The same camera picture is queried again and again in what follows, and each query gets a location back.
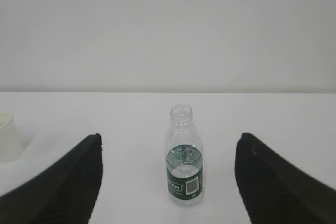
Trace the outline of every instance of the white tabletop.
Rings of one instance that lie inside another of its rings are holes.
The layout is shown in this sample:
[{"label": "white tabletop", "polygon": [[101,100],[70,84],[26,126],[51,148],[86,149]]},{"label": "white tabletop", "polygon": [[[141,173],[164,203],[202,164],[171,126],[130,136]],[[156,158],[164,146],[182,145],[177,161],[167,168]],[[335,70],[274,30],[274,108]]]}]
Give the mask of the white tabletop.
[{"label": "white tabletop", "polygon": [[[163,142],[176,103],[193,107],[204,143],[205,194],[191,208],[167,192]],[[26,144],[57,122],[102,135],[104,177],[91,224],[250,223],[234,177],[242,132],[336,188],[335,94],[3,92],[0,111],[13,113]]]}]

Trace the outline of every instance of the white paper cup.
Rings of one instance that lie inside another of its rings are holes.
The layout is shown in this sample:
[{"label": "white paper cup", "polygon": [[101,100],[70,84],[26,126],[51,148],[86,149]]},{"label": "white paper cup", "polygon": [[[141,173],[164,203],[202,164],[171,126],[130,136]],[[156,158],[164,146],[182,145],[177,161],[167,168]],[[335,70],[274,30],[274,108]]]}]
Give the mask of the white paper cup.
[{"label": "white paper cup", "polygon": [[23,152],[23,144],[15,129],[11,114],[0,113],[0,163],[19,158]]}]

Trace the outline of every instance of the barcode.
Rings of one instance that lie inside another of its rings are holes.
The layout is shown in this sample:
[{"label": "barcode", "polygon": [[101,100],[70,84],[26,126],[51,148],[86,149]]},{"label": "barcode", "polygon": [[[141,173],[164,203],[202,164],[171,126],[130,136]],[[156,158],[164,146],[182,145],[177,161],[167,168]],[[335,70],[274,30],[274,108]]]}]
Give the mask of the barcode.
[{"label": "barcode", "polygon": [[190,195],[199,190],[199,183],[198,183],[198,177],[194,178],[193,180],[187,181],[185,183],[185,188],[186,188],[186,194]]}]

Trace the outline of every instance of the green bottle label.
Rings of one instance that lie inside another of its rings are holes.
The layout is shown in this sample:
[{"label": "green bottle label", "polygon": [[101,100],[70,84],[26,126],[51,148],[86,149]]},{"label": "green bottle label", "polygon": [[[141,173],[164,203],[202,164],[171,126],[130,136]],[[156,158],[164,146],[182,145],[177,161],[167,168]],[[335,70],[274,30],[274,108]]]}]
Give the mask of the green bottle label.
[{"label": "green bottle label", "polygon": [[174,177],[167,169],[168,190],[178,199],[189,200],[197,197],[203,188],[203,167],[190,178]]},{"label": "green bottle label", "polygon": [[176,198],[190,200],[203,189],[203,161],[201,152],[192,145],[179,145],[167,155],[169,192]]}]

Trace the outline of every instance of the clear plastic bottle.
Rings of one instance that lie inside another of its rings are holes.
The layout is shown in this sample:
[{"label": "clear plastic bottle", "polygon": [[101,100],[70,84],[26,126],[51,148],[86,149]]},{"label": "clear plastic bottle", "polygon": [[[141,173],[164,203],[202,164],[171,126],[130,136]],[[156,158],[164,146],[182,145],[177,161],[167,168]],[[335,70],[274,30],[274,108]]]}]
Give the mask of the clear plastic bottle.
[{"label": "clear plastic bottle", "polygon": [[165,141],[168,191],[181,206],[192,206],[203,195],[203,143],[193,124],[190,106],[171,109],[171,127]]}]

